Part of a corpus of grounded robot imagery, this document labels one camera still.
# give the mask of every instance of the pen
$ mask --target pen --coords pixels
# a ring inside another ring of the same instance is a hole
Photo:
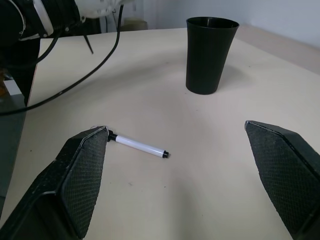
[[[149,154],[153,154],[153,155],[160,157],[160,158],[163,158],[163,159],[167,159],[169,157],[169,152],[167,152],[164,149],[160,149],[160,148],[157,148],[154,146],[149,146],[144,143],[132,140],[130,138],[117,135],[111,130],[109,130],[108,142],[110,140],[115,141],[120,144],[123,144],[123,145],[126,145],[126,146],[129,146],[129,147],[132,147],[134,149],[141,150],[141,151],[149,153]]]

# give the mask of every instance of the wall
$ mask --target wall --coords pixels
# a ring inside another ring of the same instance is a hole
[[[144,0],[144,4],[145,14],[154,16],[149,25],[157,29],[184,28],[187,18],[215,16],[320,48],[319,0]]]

